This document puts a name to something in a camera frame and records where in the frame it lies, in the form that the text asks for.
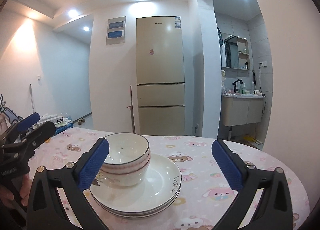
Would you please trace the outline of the white plate Life lettering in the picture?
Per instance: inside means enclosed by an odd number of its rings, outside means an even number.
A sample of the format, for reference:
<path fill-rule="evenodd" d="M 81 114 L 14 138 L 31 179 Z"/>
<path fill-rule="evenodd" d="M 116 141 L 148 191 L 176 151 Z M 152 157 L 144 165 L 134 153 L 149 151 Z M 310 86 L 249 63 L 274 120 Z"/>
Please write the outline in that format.
<path fill-rule="evenodd" d="M 132 187 L 113 186 L 108 180 L 98 181 L 89 189 L 93 198 L 108 210 L 116 213 L 139 214 L 160 208 L 178 196 L 181 188 L 181 171 L 171 159 L 157 154 L 141 183 Z"/>

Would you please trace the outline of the white plate colourful lettering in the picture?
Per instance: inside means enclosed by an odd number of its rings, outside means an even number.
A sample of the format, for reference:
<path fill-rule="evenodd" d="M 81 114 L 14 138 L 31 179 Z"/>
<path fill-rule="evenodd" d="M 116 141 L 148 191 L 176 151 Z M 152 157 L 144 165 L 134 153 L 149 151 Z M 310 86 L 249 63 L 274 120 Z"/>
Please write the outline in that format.
<path fill-rule="evenodd" d="M 122 218 L 130 218 L 130 219 L 138 219 L 138 218 L 147 218 L 153 215 L 156 215 L 164 210 L 166 210 L 167 208 L 169 208 L 174 201 L 178 198 L 179 194 L 180 194 L 181 188 L 178 189 L 178 191 L 176 192 L 176 194 L 169 199 L 165 204 L 160 205 L 157 208 L 151 209 L 151 210 L 146 210 L 143 212 L 121 212 L 115 209 L 111 209 L 106 207 L 105 205 L 103 205 L 101 202 L 99 202 L 95 197 L 93 197 L 93 200 L 104 210 L 108 211 L 109 213 L 122 217 Z"/>

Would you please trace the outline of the white wall power socket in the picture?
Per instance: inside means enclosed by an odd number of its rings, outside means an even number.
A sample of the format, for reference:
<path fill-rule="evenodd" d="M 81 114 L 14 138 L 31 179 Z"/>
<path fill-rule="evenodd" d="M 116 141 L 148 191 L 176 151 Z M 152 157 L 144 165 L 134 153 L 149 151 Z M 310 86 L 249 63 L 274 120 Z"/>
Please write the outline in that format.
<path fill-rule="evenodd" d="M 259 62 L 259 67 L 267 67 L 267 62 L 266 61 Z"/>

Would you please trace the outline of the white bowl black rim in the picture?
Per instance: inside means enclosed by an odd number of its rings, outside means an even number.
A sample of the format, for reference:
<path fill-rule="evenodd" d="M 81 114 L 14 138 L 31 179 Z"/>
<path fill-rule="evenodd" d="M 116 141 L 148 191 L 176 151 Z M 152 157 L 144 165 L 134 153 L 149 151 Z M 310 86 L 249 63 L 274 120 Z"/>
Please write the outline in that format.
<path fill-rule="evenodd" d="M 148 140 L 139 134 L 118 132 L 104 137 L 109 144 L 109 153 L 103 165 L 124 166 L 141 161 L 150 152 Z"/>

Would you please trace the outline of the grey electrical panel box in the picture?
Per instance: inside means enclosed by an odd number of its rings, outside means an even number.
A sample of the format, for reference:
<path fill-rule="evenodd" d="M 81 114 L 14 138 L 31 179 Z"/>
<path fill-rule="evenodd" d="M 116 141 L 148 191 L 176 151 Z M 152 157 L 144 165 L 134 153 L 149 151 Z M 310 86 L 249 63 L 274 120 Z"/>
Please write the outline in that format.
<path fill-rule="evenodd" d="M 111 18 L 107 23 L 106 45 L 125 42 L 126 16 Z"/>

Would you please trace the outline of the white hair dryer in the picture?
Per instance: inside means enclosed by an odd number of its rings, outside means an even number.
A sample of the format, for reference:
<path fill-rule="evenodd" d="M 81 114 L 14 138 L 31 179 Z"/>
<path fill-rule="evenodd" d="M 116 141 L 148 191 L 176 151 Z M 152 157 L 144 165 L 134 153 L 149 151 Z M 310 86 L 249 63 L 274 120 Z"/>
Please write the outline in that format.
<path fill-rule="evenodd" d="M 257 96 L 265 97 L 265 94 L 262 93 L 262 92 L 260 92 L 259 90 L 254 90 L 254 91 L 253 91 L 253 94 L 254 94 L 254 95 L 257 95 Z"/>

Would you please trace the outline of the pair of brown slippers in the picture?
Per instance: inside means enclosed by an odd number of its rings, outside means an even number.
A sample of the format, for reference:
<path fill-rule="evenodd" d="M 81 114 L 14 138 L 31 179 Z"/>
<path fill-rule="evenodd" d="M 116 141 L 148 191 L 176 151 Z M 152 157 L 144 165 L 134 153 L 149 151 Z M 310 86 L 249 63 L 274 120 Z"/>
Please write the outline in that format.
<path fill-rule="evenodd" d="M 77 121 L 78 125 L 82 125 L 83 123 L 85 123 L 85 119 L 84 118 L 80 118 Z"/>

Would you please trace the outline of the beige bathroom vanity cabinet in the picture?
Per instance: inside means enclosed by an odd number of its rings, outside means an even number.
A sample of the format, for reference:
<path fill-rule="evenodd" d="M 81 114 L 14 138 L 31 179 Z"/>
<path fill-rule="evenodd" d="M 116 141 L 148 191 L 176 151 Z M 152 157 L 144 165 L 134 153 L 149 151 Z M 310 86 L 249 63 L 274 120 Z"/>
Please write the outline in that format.
<path fill-rule="evenodd" d="M 222 95 L 221 122 L 226 127 L 261 122 L 264 97 L 259 95 Z"/>

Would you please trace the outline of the pink strawberry rabbit bowl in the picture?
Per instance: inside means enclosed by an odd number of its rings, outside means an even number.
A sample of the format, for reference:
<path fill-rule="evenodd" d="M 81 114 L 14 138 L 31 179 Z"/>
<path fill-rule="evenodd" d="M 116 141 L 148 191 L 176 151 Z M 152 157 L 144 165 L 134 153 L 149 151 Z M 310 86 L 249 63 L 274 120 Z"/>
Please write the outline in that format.
<path fill-rule="evenodd" d="M 150 161 L 151 155 L 149 154 L 143 162 L 140 162 L 136 166 L 125 168 L 119 172 L 111 172 L 105 165 L 103 165 L 99 172 L 107 183 L 119 187 L 131 187 L 143 181 Z"/>

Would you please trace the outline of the stack of boxes on floor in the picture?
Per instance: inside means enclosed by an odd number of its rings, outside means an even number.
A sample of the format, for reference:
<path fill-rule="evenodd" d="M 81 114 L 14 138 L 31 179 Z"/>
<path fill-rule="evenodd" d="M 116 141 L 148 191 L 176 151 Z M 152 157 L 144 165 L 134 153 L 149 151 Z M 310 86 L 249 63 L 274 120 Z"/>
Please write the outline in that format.
<path fill-rule="evenodd" d="M 38 123 L 36 123 L 37 126 L 41 126 L 46 122 L 52 122 L 54 123 L 56 130 L 55 130 L 55 135 L 70 129 L 73 127 L 73 121 L 71 116 L 64 117 L 61 114 L 52 114 L 48 115 L 45 114 L 44 116 L 40 117 L 40 120 Z"/>

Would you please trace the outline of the pink cartoon animal tablecloth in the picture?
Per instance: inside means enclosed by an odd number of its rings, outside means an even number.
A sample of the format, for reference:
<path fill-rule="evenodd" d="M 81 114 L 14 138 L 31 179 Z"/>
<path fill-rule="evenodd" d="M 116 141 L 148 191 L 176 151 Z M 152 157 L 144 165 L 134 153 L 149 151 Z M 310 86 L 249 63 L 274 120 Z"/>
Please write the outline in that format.
<path fill-rule="evenodd" d="M 30 174 L 39 166 L 62 168 L 77 161 L 97 139 L 107 132 L 71 128 L 52 137 L 36 150 L 29 161 Z M 182 172 L 178 198 L 166 210 L 150 218 L 124 219 L 102 209 L 94 200 L 90 204 L 109 229 L 211 229 L 235 198 L 211 153 L 211 138 L 195 136 L 149 136 L 151 151 L 175 161 Z M 289 185 L 293 227 L 298 229 L 310 213 L 307 193 L 297 175 L 276 158 L 255 148 L 229 142 L 228 147 L 244 161 L 259 169 L 283 168 Z"/>

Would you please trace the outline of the beige three-door refrigerator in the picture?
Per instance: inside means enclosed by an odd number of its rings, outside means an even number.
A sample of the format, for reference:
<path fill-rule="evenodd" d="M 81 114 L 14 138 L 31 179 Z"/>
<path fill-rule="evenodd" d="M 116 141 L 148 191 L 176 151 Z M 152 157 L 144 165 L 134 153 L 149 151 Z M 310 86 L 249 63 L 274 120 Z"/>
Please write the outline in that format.
<path fill-rule="evenodd" d="M 185 79 L 179 17 L 136 20 L 136 79 L 140 132 L 183 135 Z"/>

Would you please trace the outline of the black bathroom faucet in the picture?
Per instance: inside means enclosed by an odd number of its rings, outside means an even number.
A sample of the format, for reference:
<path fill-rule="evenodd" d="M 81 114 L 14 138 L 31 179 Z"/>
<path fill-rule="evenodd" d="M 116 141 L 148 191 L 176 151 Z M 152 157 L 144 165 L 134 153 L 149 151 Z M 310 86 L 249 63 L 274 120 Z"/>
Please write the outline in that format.
<path fill-rule="evenodd" d="M 238 79 L 232 83 L 233 90 L 235 94 L 242 94 L 243 93 L 243 81 Z"/>

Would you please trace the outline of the bathroom mirror cabinet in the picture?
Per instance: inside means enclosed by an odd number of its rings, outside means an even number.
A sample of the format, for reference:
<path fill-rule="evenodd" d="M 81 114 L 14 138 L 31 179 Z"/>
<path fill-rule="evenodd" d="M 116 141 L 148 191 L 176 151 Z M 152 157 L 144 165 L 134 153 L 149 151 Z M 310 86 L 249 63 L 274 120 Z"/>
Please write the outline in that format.
<path fill-rule="evenodd" d="M 221 35 L 222 45 L 220 46 L 220 53 L 222 67 L 249 70 L 251 64 L 248 40 L 226 33 L 222 33 Z"/>

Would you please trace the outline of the red broom with dustpan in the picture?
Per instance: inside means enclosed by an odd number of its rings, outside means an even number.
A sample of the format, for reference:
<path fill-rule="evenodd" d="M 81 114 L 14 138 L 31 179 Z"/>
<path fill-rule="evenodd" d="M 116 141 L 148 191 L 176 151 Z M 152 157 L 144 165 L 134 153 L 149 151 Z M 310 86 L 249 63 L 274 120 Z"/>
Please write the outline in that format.
<path fill-rule="evenodd" d="M 134 111 L 133 111 L 132 84 L 129 85 L 129 91 L 130 91 L 130 105 L 127 107 L 130 109 L 132 132 L 135 134 L 136 128 L 135 128 L 135 117 L 134 117 Z"/>

